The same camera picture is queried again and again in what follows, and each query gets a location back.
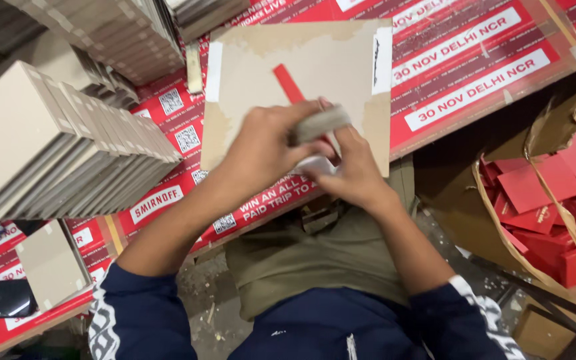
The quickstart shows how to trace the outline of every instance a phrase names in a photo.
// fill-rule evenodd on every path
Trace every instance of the concrete floor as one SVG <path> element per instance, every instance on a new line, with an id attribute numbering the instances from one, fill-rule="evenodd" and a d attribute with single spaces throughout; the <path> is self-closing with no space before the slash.
<path id="1" fill-rule="evenodd" d="M 508 283 L 464 258 L 430 213 L 418 212 L 417 225 L 455 272 L 470 283 L 476 295 L 487 295 L 495 299 L 505 291 Z M 182 270 L 177 277 L 177 283 L 179 296 L 190 319 L 193 346 L 198 358 L 226 359 L 250 334 L 252 323 L 239 317 L 239 297 L 224 254 L 221 252 L 210 260 Z M 518 292 L 502 310 L 505 323 L 503 326 L 508 332 L 516 325 L 523 298 L 525 296 Z"/>

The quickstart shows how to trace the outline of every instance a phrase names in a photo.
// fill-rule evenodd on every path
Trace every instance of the phone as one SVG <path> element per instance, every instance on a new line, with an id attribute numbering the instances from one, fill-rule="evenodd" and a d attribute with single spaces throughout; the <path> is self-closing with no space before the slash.
<path id="1" fill-rule="evenodd" d="M 37 310 L 28 280 L 0 281 L 0 318 L 23 318 Z"/>

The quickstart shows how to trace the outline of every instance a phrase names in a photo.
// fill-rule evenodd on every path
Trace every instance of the sleeve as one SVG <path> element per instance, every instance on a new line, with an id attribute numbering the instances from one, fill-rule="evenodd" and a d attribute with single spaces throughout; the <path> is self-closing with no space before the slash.
<path id="1" fill-rule="evenodd" d="M 175 275 L 140 276 L 113 263 L 95 286 L 91 312 L 95 360 L 197 359 Z"/>
<path id="2" fill-rule="evenodd" d="M 437 360 L 525 360 L 515 340 L 499 327 L 501 310 L 487 297 L 475 297 L 461 276 L 410 298 L 422 339 Z"/>

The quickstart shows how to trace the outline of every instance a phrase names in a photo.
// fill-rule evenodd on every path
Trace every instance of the workbench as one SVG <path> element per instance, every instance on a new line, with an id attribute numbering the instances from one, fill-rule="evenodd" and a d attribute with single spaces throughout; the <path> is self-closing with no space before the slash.
<path id="1" fill-rule="evenodd" d="M 576 71 L 576 0 L 252 3 L 227 26 L 393 18 L 391 160 Z M 199 40 L 199 48 L 205 77 L 208 37 Z M 204 96 L 186 91 L 185 69 L 141 86 L 138 93 L 141 105 L 133 113 L 152 118 L 185 160 L 133 208 L 67 222 L 95 280 L 140 229 L 206 175 L 199 169 Z M 285 176 L 210 226 L 191 254 L 197 257 L 320 194 L 308 178 Z M 0 243 L 0 279 L 17 279 L 24 273 L 13 247 L 24 235 L 14 224 L 6 226 L 8 233 Z M 80 313 L 91 300 L 89 292 L 46 314 L 0 319 L 0 351 Z"/>

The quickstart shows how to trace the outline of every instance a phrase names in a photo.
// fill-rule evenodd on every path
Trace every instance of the stack of cardboard boxes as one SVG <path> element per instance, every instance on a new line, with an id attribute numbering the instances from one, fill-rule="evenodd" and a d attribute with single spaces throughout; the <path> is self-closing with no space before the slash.
<path id="1" fill-rule="evenodd" d="M 180 160 L 150 119 L 21 61 L 0 77 L 0 220 L 113 213 Z"/>
<path id="2" fill-rule="evenodd" d="M 163 0 L 6 0 L 135 85 L 184 65 Z"/>
<path id="3" fill-rule="evenodd" d="M 186 43 L 250 7 L 250 0 L 168 0 Z"/>
<path id="4" fill-rule="evenodd" d="M 69 84 L 77 91 L 96 97 L 114 108 L 131 109 L 139 98 L 131 82 L 107 68 L 59 35 L 46 31 L 14 51 L 0 64 L 0 76 L 17 60 L 24 61 L 50 76 Z"/>

